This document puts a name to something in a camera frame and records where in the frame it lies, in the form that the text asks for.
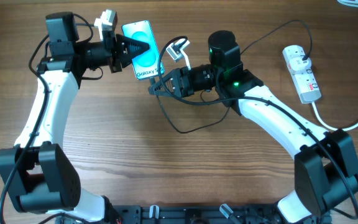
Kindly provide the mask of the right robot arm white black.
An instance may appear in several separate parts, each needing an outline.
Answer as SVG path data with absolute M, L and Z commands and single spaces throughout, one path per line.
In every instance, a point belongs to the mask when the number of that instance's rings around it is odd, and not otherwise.
M 187 103 L 194 92 L 215 89 L 218 102 L 268 132 L 291 156 L 295 168 L 293 191 L 276 204 L 282 223 L 322 223 L 345 200 L 354 207 L 351 219 L 358 219 L 358 157 L 350 135 L 343 129 L 328 131 L 315 125 L 276 98 L 244 69 L 241 51 L 230 31 L 209 36 L 209 64 L 186 65 L 164 73 L 164 53 L 174 60 L 186 58 L 187 45 L 188 39 L 179 36 L 162 50 L 154 49 L 156 72 L 150 94 Z

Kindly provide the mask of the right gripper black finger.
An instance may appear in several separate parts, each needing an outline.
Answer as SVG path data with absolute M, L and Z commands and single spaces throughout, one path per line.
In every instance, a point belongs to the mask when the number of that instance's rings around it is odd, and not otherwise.
M 154 87 L 176 87 L 176 71 L 172 70 L 167 74 L 160 73 L 156 76 L 157 81 L 154 83 Z
M 148 88 L 150 95 L 156 96 L 173 96 L 173 92 L 168 88 L 164 88 L 162 84 L 154 83 L 149 86 Z

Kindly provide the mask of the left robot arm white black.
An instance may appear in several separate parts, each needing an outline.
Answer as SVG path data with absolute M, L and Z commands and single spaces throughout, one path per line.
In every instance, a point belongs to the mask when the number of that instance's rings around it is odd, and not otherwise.
M 37 66 L 30 66 L 38 81 L 34 104 L 14 145 L 0 150 L 1 223 L 6 198 L 19 213 L 46 213 L 52 219 L 77 223 L 122 222 L 107 197 L 81 187 L 63 151 L 63 136 L 85 71 L 107 66 L 120 72 L 150 46 L 116 34 L 117 14 L 110 9 L 89 25 L 99 31 L 97 42 L 79 38 L 78 18 L 73 12 L 46 17 L 47 35 L 39 43 L 45 53 Z

